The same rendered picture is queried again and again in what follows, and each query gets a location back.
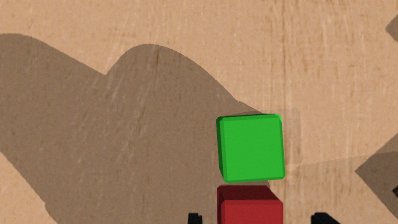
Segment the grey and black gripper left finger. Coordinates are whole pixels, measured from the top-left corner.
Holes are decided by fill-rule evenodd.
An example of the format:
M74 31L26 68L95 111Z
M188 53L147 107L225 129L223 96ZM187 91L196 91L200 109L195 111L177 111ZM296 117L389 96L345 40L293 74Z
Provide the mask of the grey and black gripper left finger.
M202 216L198 216L198 213L188 213L188 224L203 224Z

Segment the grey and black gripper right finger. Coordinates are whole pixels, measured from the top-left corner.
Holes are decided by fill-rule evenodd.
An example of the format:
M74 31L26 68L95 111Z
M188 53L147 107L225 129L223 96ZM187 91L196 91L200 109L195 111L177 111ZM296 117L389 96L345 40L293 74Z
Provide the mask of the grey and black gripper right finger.
M326 212L315 212L311 216L311 224L340 224Z

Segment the brown cardboard box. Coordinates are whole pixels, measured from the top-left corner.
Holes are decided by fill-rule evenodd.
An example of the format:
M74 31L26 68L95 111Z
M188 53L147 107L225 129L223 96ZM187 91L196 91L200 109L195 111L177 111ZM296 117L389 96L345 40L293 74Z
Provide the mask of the brown cardboard box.
M398 186L394 188L392 192L398 197Z

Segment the green block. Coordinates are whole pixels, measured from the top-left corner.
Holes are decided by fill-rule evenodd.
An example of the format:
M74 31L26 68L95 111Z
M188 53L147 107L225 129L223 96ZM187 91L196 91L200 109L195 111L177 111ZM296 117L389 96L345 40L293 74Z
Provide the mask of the green block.
M280 115L222 116L216 119L216 129L224 181L281 180L286 176Z

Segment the red block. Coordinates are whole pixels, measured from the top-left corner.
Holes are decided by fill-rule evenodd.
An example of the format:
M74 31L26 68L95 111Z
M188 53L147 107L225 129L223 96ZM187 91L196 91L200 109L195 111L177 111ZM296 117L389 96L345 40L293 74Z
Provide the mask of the red block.
M217 224L283 224L283 203L266 185L220 185Z

